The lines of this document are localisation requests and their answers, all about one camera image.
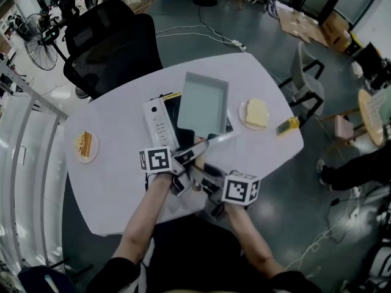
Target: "shoe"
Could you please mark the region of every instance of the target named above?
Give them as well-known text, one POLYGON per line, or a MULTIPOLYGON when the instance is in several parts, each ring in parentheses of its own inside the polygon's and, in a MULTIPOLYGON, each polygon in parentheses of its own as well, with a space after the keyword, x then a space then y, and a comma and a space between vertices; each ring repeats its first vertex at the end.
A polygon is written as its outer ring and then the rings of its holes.
POLYGON ((318 171, 318 175, 319 175, 319 182, 322 186, 327 186, 327 188, 329 189, 330 192, 334 191, 332 189, 332 186, 331 184, 327 184, 323 181, 322 177, 320 177, 320 174, 324 168, 324 166, 326 166, 326 163, 324 162, 324 160, 322 159, 318 159, 318 162, 316 163, 316 170, 318 171))

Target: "slice of bread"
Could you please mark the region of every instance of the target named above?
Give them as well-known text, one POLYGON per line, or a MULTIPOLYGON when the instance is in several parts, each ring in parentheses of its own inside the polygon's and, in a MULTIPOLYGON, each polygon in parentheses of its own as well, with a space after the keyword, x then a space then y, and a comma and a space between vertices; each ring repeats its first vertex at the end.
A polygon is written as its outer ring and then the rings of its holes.
POLYGON ((247 114, 245 123, 258 127, 267 127, 268 125, 268 107, 266 103, 259 99, 250 99, 247 104, 247 114))

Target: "person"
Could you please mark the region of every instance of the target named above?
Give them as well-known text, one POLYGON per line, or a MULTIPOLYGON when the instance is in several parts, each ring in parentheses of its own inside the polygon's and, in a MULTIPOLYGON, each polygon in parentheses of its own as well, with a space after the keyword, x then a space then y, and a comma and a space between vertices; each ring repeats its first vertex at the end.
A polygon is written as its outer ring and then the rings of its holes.
POLYGON ((386 183, 391 179, 389 157, 391 142, 373 153, 352 159, 339 168, 328 167, 320 159, 317 163, 320 183, 327 185, 330 191, 349 190, 371 180, 386 183))
POLYGON ((158 174, 131 216, 113 257, 86 292, 116 293, 134 282, 150 244, 147 292, 290 292, 321 293, 297 271, 286 271, 242 206, 225 204, 237 238, 194 215, 156 225, 172 185, 158 174), (241 249, 248 261, 241 257, 241 249))

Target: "light blue tray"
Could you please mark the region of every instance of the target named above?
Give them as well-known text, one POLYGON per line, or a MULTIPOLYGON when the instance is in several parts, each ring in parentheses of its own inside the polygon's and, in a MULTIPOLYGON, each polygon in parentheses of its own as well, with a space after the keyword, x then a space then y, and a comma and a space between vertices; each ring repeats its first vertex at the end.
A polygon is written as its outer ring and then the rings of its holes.
POLYGON ((227 121, 228 82, 193 73, 186 74, 178 127, 196 137, 224 134, 227 121))

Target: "yellow object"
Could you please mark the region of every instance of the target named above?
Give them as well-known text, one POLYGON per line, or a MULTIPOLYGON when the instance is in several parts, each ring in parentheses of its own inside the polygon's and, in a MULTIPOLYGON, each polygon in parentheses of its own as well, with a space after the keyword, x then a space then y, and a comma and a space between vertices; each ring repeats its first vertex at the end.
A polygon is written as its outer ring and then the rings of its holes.
POLYGON ((297 117, 288 118, 285 122, 277 127, 277 135, 284 135, 298 127, 300 127, 300 121, 297 117))
POLYGON ((247 104, 247 114, 244 122, 258 127, 267 127, 268 107, 266 103, 259 99, 250 99, 247 104))

